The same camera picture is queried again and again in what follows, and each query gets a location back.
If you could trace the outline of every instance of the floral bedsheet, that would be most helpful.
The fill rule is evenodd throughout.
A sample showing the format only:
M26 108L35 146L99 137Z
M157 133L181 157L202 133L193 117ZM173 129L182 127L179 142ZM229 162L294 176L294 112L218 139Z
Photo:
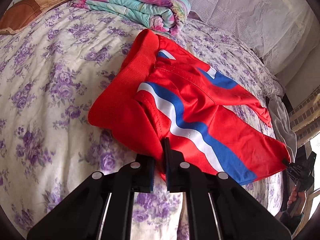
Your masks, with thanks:
M89 125L86 117L143 28L108 12L64 4L21 33L0 36L0 205L24 237L92 172L116 172L135 159L134 152L107 130ZM258 58L218 28L189 19L170 38L236 80L264 106L266 95L283 93ZM228 108L274 137L248 107ZM279 211L279 174L244 188L273 215ZM188 239L183 193L168 193L158 174L153 194L135 195L131 236Z

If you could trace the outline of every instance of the blue stripe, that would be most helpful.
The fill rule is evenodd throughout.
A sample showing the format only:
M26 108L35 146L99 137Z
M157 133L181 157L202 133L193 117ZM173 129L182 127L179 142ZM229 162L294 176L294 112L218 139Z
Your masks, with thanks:
M162 51L158 52L158 57L169 58L169 57L167 57L167 55L164 54Z
M231 78L228 78L218 71L214 75L214 78L212 78L207 72L202 70L201 68L198 68L198 70L209 80L213 85L225 89L232 89L234 88L238 83Z
M193 129L201 133L203 140L212 147L215 152L220 165L223 170L228 173L235 181L241 185L248 184L257 178L257 175L247 169L242 161L231 151L227 146L213 138L209 132L206 124L202 122L185 122L183 120L184 106L180 98L167 90L164 87L159 86L156 83L146 82L149 84L155 93L164 100L171 102L174 105L176 112L176 123L178 127L182 129Z

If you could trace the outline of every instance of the brown pillow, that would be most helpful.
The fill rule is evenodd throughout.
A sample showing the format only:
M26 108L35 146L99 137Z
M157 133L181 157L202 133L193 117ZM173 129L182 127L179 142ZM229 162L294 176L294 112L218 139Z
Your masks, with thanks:
M70 0L21 0L9 8L0 20L0 34L16 34L47 11Z

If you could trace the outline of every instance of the screw head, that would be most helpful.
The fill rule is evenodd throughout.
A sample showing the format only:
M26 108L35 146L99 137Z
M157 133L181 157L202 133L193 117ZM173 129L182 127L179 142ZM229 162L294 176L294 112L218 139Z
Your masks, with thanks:
M225 173L225 172L219 172L218 173L218 178L219 179L227 179L227 178L229 178L229 175L227 173Z
M187 162L182 162L182 163L180 163L180 167L183 168L183 169L187 169L187 168L190 167L190 164L187 163Z
M92 174L92 178L93 179L100 179L101 177L102 177L102 173L101 172L96 171L96 172L94 172Z
M138 162L134 162L134 163L131 163L130 164L130 167L131 168L133 168L133 169L137 169L137 168L139 168L141 165L140 165L140 163L138 163Z

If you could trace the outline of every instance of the folded blanket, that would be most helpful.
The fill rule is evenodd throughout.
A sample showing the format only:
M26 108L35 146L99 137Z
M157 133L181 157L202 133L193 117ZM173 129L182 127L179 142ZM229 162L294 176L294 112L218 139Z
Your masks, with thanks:
M73 0L73 6L115 13L172 35L182 29L190 11L187 0Z

